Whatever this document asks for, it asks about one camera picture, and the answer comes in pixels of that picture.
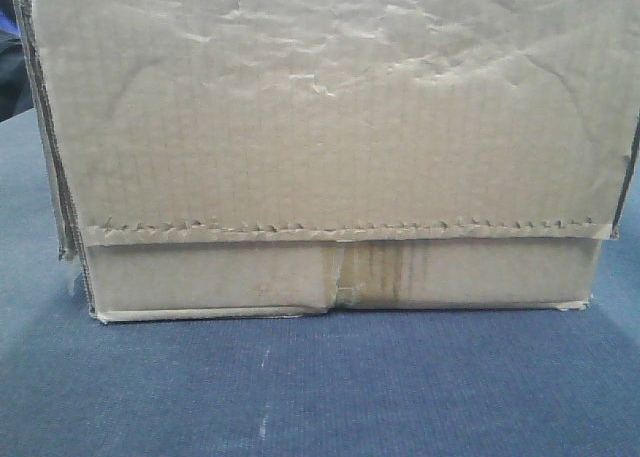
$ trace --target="blue cloth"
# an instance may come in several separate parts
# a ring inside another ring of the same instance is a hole
[[[640,455],[637,185],[584,312],[104,326],[41,154],[33,111],[0,125],[0,455]]]

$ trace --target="corrugated cardboard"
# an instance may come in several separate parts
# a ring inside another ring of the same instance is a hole
[[[587,300],[640,0],[15,1],[103,320]]]

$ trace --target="brown cardboard box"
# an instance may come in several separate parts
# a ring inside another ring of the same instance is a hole
[[[103,321],[582,308],[640,0],[15,0]]]

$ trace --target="wrinkled cardboard surface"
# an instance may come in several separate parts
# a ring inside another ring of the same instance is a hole
[[[86,245],[611,234],[640,0],[32,2]]]

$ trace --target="torn cardboard edge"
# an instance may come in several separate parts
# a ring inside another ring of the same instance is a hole
[[[563,223],[544,221],[523,222],[511,225],[463,222],[447,224],[437,222],[431,225],[383,225],[380,227],[357,229],[276,229],[270,230],[230,230],[218,229],[205,224],[184,224],[158,228],[138,226],[137,228],[105,228],[89,226],[84,229],[84,244],[88,247],[136,244],[176,244],[205,242],[286,242],[286,241],[364,241],[364,240],[414,240],[474,238],[531,238],[531,237],[576,237],[598,240],[608,239],[612,232],[610,224],[592,222]]]
[[[38,55],[35,31],[31,17],[31,0],[13,0],[16,20],[22,33],[22,48],[29,75],[31,93],[38,116],[38,127],[51,188],[53,214],[58,232],[58,258],[74,260],[78,256],[82,267],[82,279],[90,311],[95,309],[94,295],[89,280],[89,267],[84,252],[82,236],[78,229],[78,216],[69,191],[69,185],[58,149],[53,125],[53,115]]]

